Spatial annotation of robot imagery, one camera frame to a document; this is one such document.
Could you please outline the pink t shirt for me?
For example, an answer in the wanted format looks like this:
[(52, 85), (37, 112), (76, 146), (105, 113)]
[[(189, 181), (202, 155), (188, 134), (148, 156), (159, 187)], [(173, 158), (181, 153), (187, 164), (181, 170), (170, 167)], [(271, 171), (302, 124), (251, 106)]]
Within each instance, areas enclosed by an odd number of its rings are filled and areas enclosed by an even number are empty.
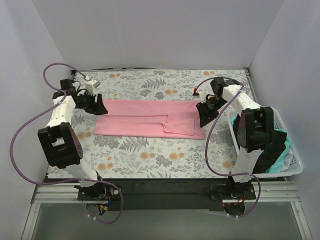
[(203, 140), (196, 100), (105, 99), (94, 133), (101, 136)]

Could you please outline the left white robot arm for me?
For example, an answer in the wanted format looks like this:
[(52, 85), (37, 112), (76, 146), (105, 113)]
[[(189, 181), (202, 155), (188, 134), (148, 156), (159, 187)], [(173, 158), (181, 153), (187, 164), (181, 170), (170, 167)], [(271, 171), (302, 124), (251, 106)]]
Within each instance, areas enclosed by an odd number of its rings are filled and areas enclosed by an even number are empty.
[(102, 183), (102, 177), (91, 169), (83, 160), (83, 148), (74, 132), (71, 121), (75, 109), (84, 110), (88, 114), (100, 116), (108, 113), (102, 100), (102, 95), (96, 93), (100, 82), (90, 79), (85, 83), (81, 94), (73, 85), (73, 80), (60, 81), (61, 90), (53, 96), (52, 111), (46, 127), (38, 130), (37, 136), (44, 151), (47, 162), (52, 167), (67, 171), (79, 179), (76, 187), (81, 193), (95, 200), (103, 199), (107, 188)]

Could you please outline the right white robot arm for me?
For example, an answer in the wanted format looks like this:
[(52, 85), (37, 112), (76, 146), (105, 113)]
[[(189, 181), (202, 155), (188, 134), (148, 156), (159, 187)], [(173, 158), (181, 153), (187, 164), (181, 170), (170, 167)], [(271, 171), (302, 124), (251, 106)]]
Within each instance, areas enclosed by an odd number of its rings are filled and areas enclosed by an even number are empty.
[(274, 133), (274, 111), (252, 100), (244, 91), (244, 85), (229, 77), (208, 78), (213, 94), (199, 91), (193, 95), (200, 98), (196, 104), (199, 113), (199, 126), (209, 123), (216, 125), (223, 112), (232, 106), (239, 115), (237, 160), (226, 183), (214, 187), (213, 191), (221, 196), (228, 195), (237, 199), (252, 187), (253, 170), (266, 146), (271, 144)]

